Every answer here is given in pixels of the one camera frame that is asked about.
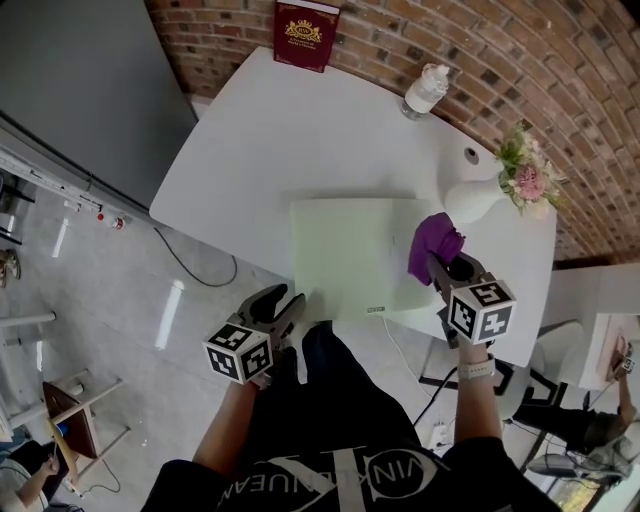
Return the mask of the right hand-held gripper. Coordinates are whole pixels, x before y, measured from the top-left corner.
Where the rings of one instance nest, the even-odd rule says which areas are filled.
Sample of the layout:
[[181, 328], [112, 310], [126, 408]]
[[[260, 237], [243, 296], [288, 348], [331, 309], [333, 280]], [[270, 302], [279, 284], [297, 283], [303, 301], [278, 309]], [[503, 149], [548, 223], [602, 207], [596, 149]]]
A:
[[[516, 299], [504, 280], [481, 280], [485, 275], [483, 265], [465, 252], [460, 252], [448, 267], [429, 252], [426, 268], [445, 303], [438, 316], [451, 349], [457, 349], [462, 341], [491, 345], [509, 332]], [[454, 287], [449, 277], [476, 283]]]

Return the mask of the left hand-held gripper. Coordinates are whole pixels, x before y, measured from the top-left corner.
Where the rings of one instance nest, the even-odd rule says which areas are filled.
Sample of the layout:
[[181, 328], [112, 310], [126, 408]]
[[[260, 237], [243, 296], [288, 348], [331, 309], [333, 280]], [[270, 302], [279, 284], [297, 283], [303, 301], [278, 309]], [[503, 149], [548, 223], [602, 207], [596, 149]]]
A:
[[218, 324], [202, 342], [211, 370], [238, 384], [259, 384], [271, 378], [283, 360], [281, 346], [306, 308], [301, 293], [278, 310], [288, 291], [286, 284], [264, 288], [245, 299], [224, 323]]

